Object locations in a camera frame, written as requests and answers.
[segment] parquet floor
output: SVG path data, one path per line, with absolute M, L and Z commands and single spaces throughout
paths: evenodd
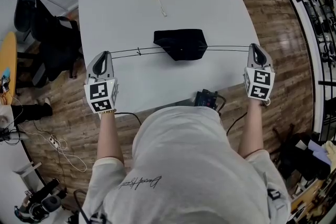
M 311 130 L 313 96 L 307 47 L 289 0 L 244 0 L 244 3 L 252 18 L 260 44 L 271 54 L 274 61 L 276 79 L 271 94 L 272 103 L 263 111 L 265 148 L 272 151 L 279 146 L 272 128 L 277 128 L 283 137 L 290 123 L 295 124 L 297 132 Z M 92 165 L 96 159 L 99 132 L 99 118 L 91 113 L 85 98 L 83 62 L 78 63 L 77 69 L 76 80 L 69 79 L 68 73 L 64 72 L 42 89 L 21 90 L 19 97 L 24 104 L 33 103 L 34 99 L 42 101 L 45 97 L 49 97 L 54 115 L 37 121 L 37 127 L 52 132 L 58 139 L 65 139 L 68 143 L 65 152 L 78 155 L 86 162 L 88 169 L 85 173 L 81 173 L 63 156 L 60 156 L 59 163 L 57 152 L 41 136 L 31 135 L 30 140 L 25 142 L 33 161 L 42 162 L 42 166 L 38 169 L 42 177 L 46 181 L 53 177 L 65 181 L 70 193 L 75 189 L 86 190 L 88 187 Z M 246 92 L 241 84 L 224 89 L 220 93 L 227 99 L 222 120 L 224 127 L 228 129 L 247 109 Z M 140 113 L 141 121 L 152 112 Z M 132 116 L 118 118 L 117 122 L 125 165 L 130 169 L 132 142 L 139 125 Z M 243 120 L 239 121 L 228 136 L 234 149 L 238 146 L 243 123 Z M 36 132 L 31 122 L 22 126 L 29 132 Z M 83 169 L 78 159 L 75 157 L 69 159 Z M 72 195 L 67 197 L 65 204 L 68 207 L 73 204 Z

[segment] black chair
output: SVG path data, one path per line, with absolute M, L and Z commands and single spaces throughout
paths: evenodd
M 27 33 L 27 36 L 31 33 L 41 42 L 37 59 L 49 81 L 55 80 L 64 70 L 69 70 L 70 78 L 74 78 L 74 63 L 82 57 L 76 21 L 53 16 L 40 0 L 17 0 L 14 25 L 18 31 Z
M 38 87 L 41 88 L 47 81 L 46 67 L 43 64 L 40 54 L 27 54 L 24 52 L 18 52 L 17 58 L 19 59 L 32 59 L 33 63 L 27 67 L 23 66 L 22 62 L 17 64 L 17 76 L 16 76 L 16 89 Z M 20 75 L 23 73 L 29 73 L 31 81 L 21 81 Z

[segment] black fabric bag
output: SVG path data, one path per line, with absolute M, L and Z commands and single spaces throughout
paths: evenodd
M 208 47 L 200 29 L 155 31 L 154 43 L 162 47 L 175 61 L 199 60 Z

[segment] white table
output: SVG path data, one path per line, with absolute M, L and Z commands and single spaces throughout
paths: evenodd
M 104 50 L 157 47 L 155 30 L 199 28 L 208 46 L 259 43 L 243 0 L 161 2 L 167 17 L 156 0 L 79 0 L 86 66 Z M 202 59 L 188 62 L 175 62 L 167 54 L 115 59 L 119 84 L 115 106 L 119 112 L 140 112 L 191 98 L 202 89 L 237 85 L 243 82 L 246 64 L 247 52 L 234 51 L 207 51 Z

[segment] white t-shirt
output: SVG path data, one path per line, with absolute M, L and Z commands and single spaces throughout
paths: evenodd
M 135 137 L 133 161 L 129 174 L 115 158 L 96 161 L 83 205 L 89 219 L 100 208 L 113 224 L 287 222 L 288 194 L 268 152 L 240 157 L 212 109 L 153 113 Z M 275 203 L 269 188 L 279 191 Z
M 9 131 L 15 129 L 13 111 L 10 105 L 0 105 L 0 116 L 4 116 L 4 118 L 0 118 L 0 128 L 8 127 Z

